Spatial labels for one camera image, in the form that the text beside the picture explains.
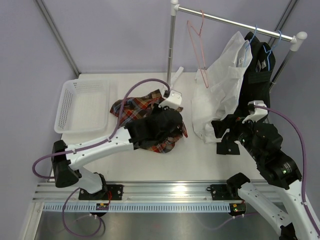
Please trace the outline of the red plaid shirt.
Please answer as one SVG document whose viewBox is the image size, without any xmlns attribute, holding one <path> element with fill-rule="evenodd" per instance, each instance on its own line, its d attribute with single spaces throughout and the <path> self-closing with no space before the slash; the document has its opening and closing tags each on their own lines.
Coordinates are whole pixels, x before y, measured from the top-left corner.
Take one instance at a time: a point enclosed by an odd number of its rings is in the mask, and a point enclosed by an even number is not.
<svg viewBox="0 0 320 240">
<path fill-rule="evenodd" d="M 124 102 L 123 112 L 120 117 L 120 126 L 130 123 L 134 120 L 142 119 L 152 113 L 153 108 L 160 104 L 164 98 L 159 89 L 141 97 L 128 97 Z M 143 147 L 144 150 L 159 154 L 169 153 L 182 137 L 187 138 L 188 132 L 185 125 L 182 125 L 180 133 L 168 137 L 164 142 L 151 147 Z"/>
</svg>

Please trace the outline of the white shirt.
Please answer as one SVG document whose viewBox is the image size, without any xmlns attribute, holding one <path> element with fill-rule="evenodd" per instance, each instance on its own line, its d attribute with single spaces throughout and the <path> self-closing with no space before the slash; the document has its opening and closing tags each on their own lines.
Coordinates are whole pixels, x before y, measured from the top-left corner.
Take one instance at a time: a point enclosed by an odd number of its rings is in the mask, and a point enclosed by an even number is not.
<svg viewBox="0 0 320 240">
<path fill-rule="evenodd" d="M 211 122 L 223 120 L 238 107 L 244 74 L 252 61 L 251 47 L 241 32 L 236 32 L 220 57 L 206 70 L 209 87 L 205 88 L 200 71 L 191 99 L 194 133 L 206 144 L 215 143 Z"/>
</svg>

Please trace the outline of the pink wire hanger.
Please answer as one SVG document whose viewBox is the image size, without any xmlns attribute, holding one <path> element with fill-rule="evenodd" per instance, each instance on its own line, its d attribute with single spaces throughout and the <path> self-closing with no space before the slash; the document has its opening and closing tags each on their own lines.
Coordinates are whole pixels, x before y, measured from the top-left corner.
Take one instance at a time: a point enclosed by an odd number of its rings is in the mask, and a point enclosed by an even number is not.
<svg viewBox="0 0 320 240">
<path fill-rule="evenodd" d="M 200 76 L 203 80 L 203 84 L 206 89 L 209 88 L 209 81 L 207 75 L 207 67 L 206 67 L 206 58 L 202 40 L 202 31 L 205 21 L 204 11 L 200 10 L 201 12 L 201 25 L 200 28 L 197 29 L 194 27 L 190 20 L 187 20 L 187 30 L 190 37 L 190 41 L 192 44 L 193 52 L 195 55 L 195 59 L 197 62 L 198 70 L 200 72 Z"/>
</svg>

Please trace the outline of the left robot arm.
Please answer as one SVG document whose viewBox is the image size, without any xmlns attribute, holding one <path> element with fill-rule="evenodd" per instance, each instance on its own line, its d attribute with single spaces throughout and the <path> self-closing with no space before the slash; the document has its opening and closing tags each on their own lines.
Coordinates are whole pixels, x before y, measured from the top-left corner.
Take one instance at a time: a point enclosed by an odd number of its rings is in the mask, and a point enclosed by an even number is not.
<svg viewBox="0 0 320 240">
<path fill-rule="evenodd" d="M 115 134 L 77 144 L 53 144 L 51 162 L 55 187 L 77 187 L 80 200 L 105 200 L 110 191 L 105 177 L 84 166 L 104 157 L 138 148 L 150 148 L 181 135 L 183 117 L 175 109 L 155 107 L 144 118 L 120 127 Z"/>
</svg>

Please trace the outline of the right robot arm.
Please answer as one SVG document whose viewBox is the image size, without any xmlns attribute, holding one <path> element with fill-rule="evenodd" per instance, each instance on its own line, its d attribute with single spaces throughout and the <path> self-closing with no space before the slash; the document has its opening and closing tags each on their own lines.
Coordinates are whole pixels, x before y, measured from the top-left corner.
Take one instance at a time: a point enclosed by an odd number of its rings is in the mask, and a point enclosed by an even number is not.
<svg viewBox="0 0 320 240">
<path fill-rule="evenodd" d="M 260 193 L 244 173 L 237 173 L 226 181 L 230 198 L 250 204 L 276 231 L 281 240 L 318 240 L 320 221 L 309 204 L 304 174 L 296 162 L 281 150 L 283 137 L 277 128 L 265 123 L 266 114 L 246 117 L 228 115 L 213 120 L 217 154 L 238 155 L 241 144 L 255 161 L 256 168 L 278 193 L 286 213 Z"/>
</svg>

